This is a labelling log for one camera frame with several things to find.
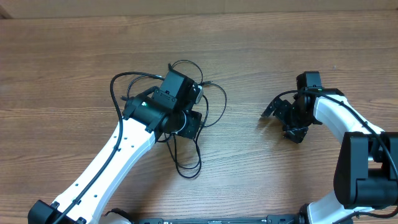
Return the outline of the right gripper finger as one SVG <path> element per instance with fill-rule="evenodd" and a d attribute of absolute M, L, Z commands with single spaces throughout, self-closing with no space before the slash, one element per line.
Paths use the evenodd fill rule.
<path fill-rule="evenodd" d="M 307 131 L 308 127 L 286 130 L 284 131 L 284 137 L 296 144 L 299 144 L 303 141 Z"/>
<path fill-rule="evenodd" d="M 277 118 L 282 118 L 283 117 L 282 110 L 281 110 L 282 102 L 283 101 L 280 98 L 273 99 L 269 103 L 267 108 L 264 110 L 264 112 L 261 114 L 261 116 L 263 118 L 267 118 L 273 114 Z"/>

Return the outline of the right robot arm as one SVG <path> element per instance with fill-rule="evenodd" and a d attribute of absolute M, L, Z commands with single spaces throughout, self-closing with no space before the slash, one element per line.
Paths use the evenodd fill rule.
<path fill-rule="evenodd" d="M 353 223 L 397 206 L 397 133 L 386 132 L 361 116 L 337 88 L 324 88 L 319 72 L 296 77 L 294 102 L 277 95 L 262 113 L 282 123 L 284 137 L 301 143 L 312 124 L 325 125 L 341 144 L 333 190 L 322 199 L 303 205 L 296 214 L 268 215 L 266 223 Z"/>

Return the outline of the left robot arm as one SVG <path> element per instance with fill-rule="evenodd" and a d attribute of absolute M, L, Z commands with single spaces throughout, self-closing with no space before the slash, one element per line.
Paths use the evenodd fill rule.
<path fill-rule="evenodd" d="M 85 171 L 47 204 L 38 200 L 29 210 L 29 223 L 132 223 L 124 211 L 104 213 L 113 193 L 133 165 L 161 135 L 195 139 L 203 122 L 193 105 L 203 96 L 201 84 L 169 68 L 160 86 L 125 97 L 116 110 L 118 125 Z"/>

